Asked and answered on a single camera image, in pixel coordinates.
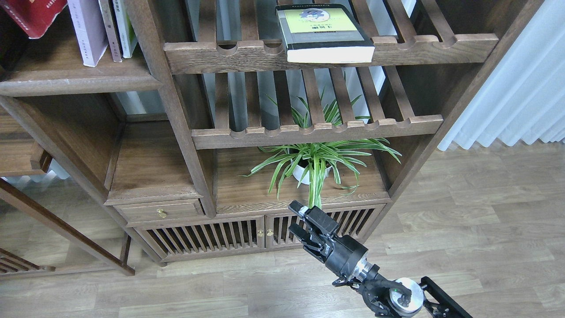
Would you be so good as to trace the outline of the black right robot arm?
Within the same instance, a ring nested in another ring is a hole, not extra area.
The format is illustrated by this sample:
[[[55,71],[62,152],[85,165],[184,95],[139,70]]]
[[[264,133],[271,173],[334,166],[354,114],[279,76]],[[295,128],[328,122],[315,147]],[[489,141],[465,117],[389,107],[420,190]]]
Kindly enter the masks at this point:
[[[429,277],[420,283],[407,277],[387,280],[379,267],[367,261],[367,248],[349,235],[337,235],[338,223],[318,207],[292,201],[289,209],[307,225],[289,231],[303,249],[325,264],[338,278],[333,286],[349,286],[361,294],[366,306],[378,318],[411,318],[425,308],[434,318],[468,318],[466,312]]]

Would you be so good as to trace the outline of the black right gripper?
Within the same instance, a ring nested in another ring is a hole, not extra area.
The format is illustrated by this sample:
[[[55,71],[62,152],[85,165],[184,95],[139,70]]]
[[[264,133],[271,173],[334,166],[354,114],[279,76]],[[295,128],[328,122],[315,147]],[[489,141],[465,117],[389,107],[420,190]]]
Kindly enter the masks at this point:
[[[291,224],[289,231],[303,244],[303,248],[341,280],[365,280],[369,273],[367,252],[363,244],[349,235],[339,237],[339,224],[318,207],[308,208],[292,201],[288,208],[309,228]]]

